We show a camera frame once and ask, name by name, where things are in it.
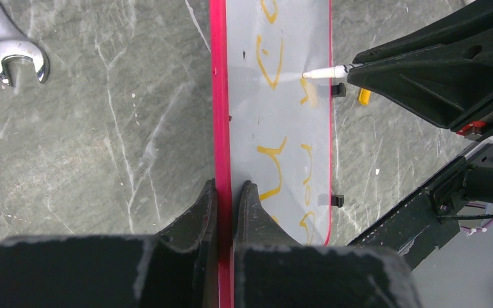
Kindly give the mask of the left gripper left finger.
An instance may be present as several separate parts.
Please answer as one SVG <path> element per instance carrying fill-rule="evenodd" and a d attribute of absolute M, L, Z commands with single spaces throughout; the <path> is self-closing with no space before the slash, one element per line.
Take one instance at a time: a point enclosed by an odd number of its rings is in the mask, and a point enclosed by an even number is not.
<path fill-rule="evenodd" d="M 217 307 L 216 188 L 156 234 L 0 242 L 0 307 Z"/>

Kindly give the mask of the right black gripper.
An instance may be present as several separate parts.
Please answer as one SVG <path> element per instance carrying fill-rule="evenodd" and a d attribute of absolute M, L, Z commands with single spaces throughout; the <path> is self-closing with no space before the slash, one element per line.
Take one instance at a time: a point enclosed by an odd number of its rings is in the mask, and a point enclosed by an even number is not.
<path fill-rule="evenodd" d="M 493 0 L 478 0 L 409 35 L 358 53 L 349 83 L 434 126 L 493 137 Z"/>

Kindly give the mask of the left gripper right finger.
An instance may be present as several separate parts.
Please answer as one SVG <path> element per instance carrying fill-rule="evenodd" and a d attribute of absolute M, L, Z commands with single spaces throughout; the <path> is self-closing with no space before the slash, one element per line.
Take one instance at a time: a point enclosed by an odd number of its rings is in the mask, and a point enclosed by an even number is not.
<path fill-rule="evenodd" d="M 234 248 L 236 307 L 420 307 L 410 267 L 381 247 L 303 246 L 243 184 Z"/>

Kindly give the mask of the yellow marker cap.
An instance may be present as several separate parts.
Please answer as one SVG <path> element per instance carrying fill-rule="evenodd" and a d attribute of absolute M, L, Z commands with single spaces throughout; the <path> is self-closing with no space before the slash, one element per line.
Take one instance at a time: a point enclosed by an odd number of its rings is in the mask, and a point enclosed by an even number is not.
<path fill-rule="evenodd" d="M 368 106 L 370 103 L 371 92 L 367 89 L 360 89 L 358 102 L 363 106 Z"/>

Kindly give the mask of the white whiteboard marker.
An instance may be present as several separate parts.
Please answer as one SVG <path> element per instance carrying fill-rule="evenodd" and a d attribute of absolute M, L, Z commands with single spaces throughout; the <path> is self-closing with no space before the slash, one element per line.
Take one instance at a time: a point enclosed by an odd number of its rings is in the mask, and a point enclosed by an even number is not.
<path fill-rule="evenodd" d="M 340 64 L 334 67 L 313 69 L 302 74 L 303 79 L 325 79 L 325 78 L 346 78 L 352 69 L 361 67 L 363 64 Z"/>

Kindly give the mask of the whiteboard with red frame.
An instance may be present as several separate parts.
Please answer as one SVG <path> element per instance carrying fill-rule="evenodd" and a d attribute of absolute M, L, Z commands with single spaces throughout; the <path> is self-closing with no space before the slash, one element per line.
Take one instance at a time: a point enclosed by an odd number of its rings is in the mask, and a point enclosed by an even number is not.
<path fill-rule="evenodd" d="M 212 109 L 220 307 L 234 305 L 232 229 L 242 186 L 300 244 L 332 230 L 330 1 L 211 1 Z"/>

